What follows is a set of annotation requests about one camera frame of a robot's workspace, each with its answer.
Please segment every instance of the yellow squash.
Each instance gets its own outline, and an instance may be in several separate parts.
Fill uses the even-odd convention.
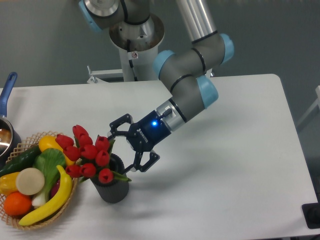
[[[45,135],[39,140],[39,148],[40,151],[43,152],[46,149],[58,149],[61,152],[64,152],[62,147],[56,142],[56,137],[51,135]],[[74,165],[75,162],[71,161],[65,154],[63,154],[65,157],[65,164],[67,166]]]
[[[58,192],[47,203],[31,211],[19,221],[21,226],[35,224],[51,214],[54,214],[68,200],[72,190],[72,179],[60,165],[56,166],[60,173],[60,187]]]
[[[9,173],[0,177],[0,194],[9,195],[17,192],[16,179],[19,172]]]

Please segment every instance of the red tulip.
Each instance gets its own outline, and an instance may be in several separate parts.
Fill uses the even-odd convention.
[[[92,178],[96,171],[97,169],[93,163],[85,163],[80,168],[80,173],[86,178]]]
[[[80,154],[82,157],[93,160],[98,154],[98,150],[95,146],[93,145],[84,145],[79,148],[80,149]]]
[[[109,163],[109,161],[110,161],[110,155],[105,150],[100,150],[95,157],[95,162],[100,167],[106,166]]]
[[[81,157],[80,151],[76,146],[67,146],[63,150],[63,153],[73,162],[77,161]]]
[[[114,174],[109,168],[104,168],[99,172],[98,179],[100,183],[108,184],[114,179]]]
[[[83,147],[84,145],[92,145],[93,141],[89,135],[85,135],[83,133],[80,134],[78,138],[78,143],[80,147]]]
[[[68,146],[73,146],[75,144],[74,140],[65,135],[58,134],[55,138],[55,141],[62,149],[65,149]]]
[[[110,142],[108,138],[106,138],[105,136],[98,136],[95,141],[95,147],[98,149],[98,151],[108,151],[110,147]]]
[[[87,130],[85,130],[82,126],[80,125],[75,125],[72,127],[72,132],[74,134],[74,137],[76,139],[79,139],[80,138],[80,135],[81,134],[84,134],[84,135],[87,135],[89,136],[89,133],[87,132]]]
[[[81,167],[79,165],[70,165],[65,168],[65,172],[72,178],[80,178],[80,169]]]

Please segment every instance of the wicker basket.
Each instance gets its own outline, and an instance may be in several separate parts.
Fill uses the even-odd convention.
[[[19,143],[18,146],[13,150],[13,152],[10,154],[10,157],[8,157],[7,162],[11,161],[15,156],[18,156],[19,154],[21,154],[25,150],[37,145],[39,140],[43,136],[46,136],[46,135],[57,136],[57,134],[58,134],[57,132],[49,131],[49,132],[42,132],[42,133],[34,134],[31,137],[27,137],[26,140],[23,140],[22,143]],[[78,178],[74,178],[73,179],[72,191],[71,191],[71,194],[70,194],[68,200],[55,213],[55,215],[53,217],[51,217],[50,219],[35,223],[33,225],[30,225],[30,226],[21,226],[21,225],[19,225],[20,218],[11,217],[11,216],[9,216],[8,214],[5,213],[4,201],[6,199],[6,196],[3,195],[3,194],[0,194],[0,218],[7,225],[12,226],[12,227],[14,227],[16,229],[20,229],[20,230],[36,230],[36,229],[40,229],[40,228],[43,228],[45,226],[48,226],[49,224],[54,222],[57,218],[59,218],[61,216],[61,214],[65,211],[66,207],[70,203],[70,200],[71,200],[72,196],[75,193],[75,189],[77,187],[77,184],[78,184]]]

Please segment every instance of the tulip bouquet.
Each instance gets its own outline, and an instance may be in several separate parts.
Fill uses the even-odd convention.
[[[108,184],[113,179],[130,182],[131,179],[110,169],[110,157],[114,140],[105,136],[97,136],[95,144],[88,132],[80,125],[72,128],[75,141],[66,135],[58,134],[55,141],[63,149],[63,153],[74,165],[66,167],[65,172],[72,178],[82,178],[80,182],[98,177],[102,184]]]

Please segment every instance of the saucepan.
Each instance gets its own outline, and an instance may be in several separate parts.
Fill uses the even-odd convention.
[[[8,99],[17,77],[18,74],[16,72],[9,74],[0,95],[0,169],[6,164],[10,153],[13,152],[18,143],[21,143],[20,136],[6,119]]]

